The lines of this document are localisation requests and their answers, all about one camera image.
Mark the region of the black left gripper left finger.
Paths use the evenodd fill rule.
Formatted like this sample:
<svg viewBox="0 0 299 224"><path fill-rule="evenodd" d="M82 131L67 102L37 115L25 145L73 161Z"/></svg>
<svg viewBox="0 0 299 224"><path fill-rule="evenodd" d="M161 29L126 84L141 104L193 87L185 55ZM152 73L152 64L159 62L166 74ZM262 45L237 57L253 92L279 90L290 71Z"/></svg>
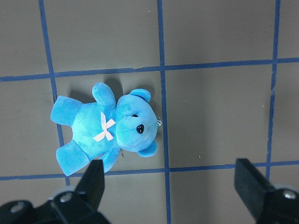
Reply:
<svg viewBox="0 0 299 224"><path fill-rule="evenodd" d="M2 224L108 224L98 211L105 189L102 160L93 160L73 190L64 190L39 207L10 201L0 207Z"/></svg>

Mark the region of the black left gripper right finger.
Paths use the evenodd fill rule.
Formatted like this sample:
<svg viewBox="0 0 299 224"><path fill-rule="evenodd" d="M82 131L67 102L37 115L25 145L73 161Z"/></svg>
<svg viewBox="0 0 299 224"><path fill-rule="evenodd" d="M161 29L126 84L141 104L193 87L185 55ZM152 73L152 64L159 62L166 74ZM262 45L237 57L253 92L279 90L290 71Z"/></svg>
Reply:
<svg viewBox="0 0 299 224"><path fill-rule="evenodd" d="M235 161L234 187L257 224L297 224L299 193L271 184L246 158Z"/></svg>

